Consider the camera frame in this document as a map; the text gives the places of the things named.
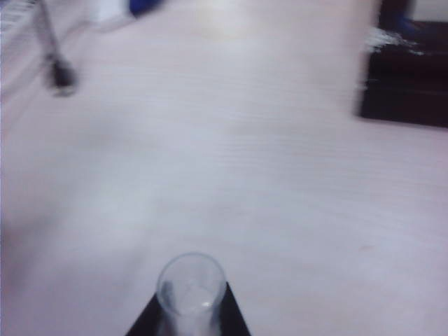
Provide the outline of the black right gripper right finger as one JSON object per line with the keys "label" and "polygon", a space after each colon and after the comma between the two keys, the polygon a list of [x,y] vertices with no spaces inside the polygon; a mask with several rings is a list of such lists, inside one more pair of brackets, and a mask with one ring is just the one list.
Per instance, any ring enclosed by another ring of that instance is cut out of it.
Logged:
{"label": "black right gripper right finger", "polygon": [[222,336],[251,336],[229,282],[220,304],[219,325]]}

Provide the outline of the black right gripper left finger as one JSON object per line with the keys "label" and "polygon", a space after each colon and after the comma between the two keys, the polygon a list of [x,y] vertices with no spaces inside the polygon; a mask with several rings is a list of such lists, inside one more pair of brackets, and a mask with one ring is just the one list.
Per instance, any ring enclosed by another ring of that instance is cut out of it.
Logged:
{"label": "black right gripper left finger", "polygon": [[174,335],[157,292],[154,292],[148,304],[143,308],[136,321],[125,334],[126,336]]}

